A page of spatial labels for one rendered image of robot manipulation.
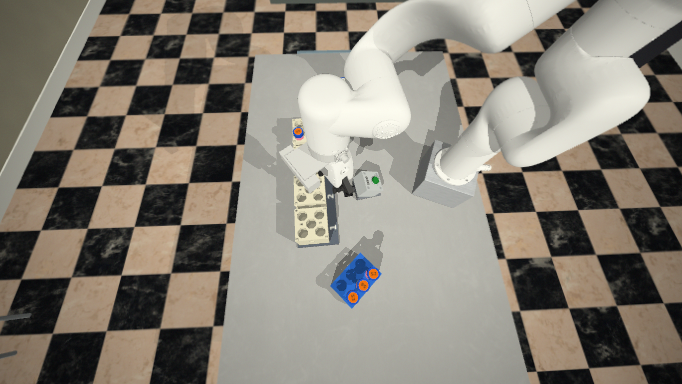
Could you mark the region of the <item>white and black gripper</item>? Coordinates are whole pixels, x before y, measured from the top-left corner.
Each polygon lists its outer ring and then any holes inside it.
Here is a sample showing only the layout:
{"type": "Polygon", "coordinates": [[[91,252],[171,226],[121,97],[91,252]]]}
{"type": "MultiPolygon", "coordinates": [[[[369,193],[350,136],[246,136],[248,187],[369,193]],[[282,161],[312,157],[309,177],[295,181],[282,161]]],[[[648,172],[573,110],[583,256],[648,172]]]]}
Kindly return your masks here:
{"type": "Polygon", "coordinates": [[[322,177],[323,175],[326,176],[326,178],[332,183],[332,188],[333,188],[333,193],[340,193],[342,191],[345,191],[347,194],[351,194],[353,192],[353,189],[350,185],[349,180],[353,178],[353,159],[351,152],[348,149],[347,152],[348,157],[350,160],[347,163],[343,163],[342,161],[339,162],[332,162],[329,163],[327,166],[325,166],[323,169],[318,171],[318,175],[322,177]],[[349,180],[348,180],[349,179],[349,180]]]}

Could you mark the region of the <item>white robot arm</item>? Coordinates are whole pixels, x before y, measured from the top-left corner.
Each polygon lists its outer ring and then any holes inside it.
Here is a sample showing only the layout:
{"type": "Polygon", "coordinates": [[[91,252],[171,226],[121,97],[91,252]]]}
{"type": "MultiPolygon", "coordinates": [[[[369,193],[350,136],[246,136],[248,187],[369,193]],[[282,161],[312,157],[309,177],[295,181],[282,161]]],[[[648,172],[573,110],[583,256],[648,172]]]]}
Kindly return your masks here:
{"type": "MultiPolygon", "coordinates": [[[[407,51],[449,39],[495,54],[574,1],[408,0],[395,6],[351,50],[345,81],[319,74],[301,86],[307,142],[280,151],[282,160],[313,192],[321,186],[318,171],[350,160],[350,137],[387,139],[408,127],[411,111],[393,65],[407,51]]],[[[491,91],[450,150],[435,156],[436,174],[464,185],[477,171],[490,171],[485,163],[500,151],[512,166],[533,166],[630,119],[648,102],[650,87],[629,56],[681,21],[682,0],[598,0],[538,59],[538,83],[518,76],[491,91]]]]}

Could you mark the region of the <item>blue tube rack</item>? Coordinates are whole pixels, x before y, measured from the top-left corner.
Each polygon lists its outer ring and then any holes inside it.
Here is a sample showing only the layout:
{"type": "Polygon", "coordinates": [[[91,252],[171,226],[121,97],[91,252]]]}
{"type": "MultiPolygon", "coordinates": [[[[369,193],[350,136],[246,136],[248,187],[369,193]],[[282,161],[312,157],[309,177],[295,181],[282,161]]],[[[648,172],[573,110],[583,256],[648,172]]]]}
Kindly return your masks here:
{"type": "Polygon", "coordinates": [[[359,279],[367,279],[370,283],[370,287],[373,285],[373,283],[376,281],[372,281],[368,279],[365,275],[365,272],[371,268],[375,267],[373,266],[361,253],[358,254],[358,256],[348,265],[348,267],[338,276],[338,278],[331,284],[331,287],[336,291],[336,293],[351,307],[353,308],[355,305],[351,305],[348,303],[346,299],[346,293],[349,290],[355,290],[359,293],[360,299],[362,296],[366,293],[360,292],[356,288],[356,282],[359,279]],[[346,282],[345,282],[345,281],[346,282]]]}

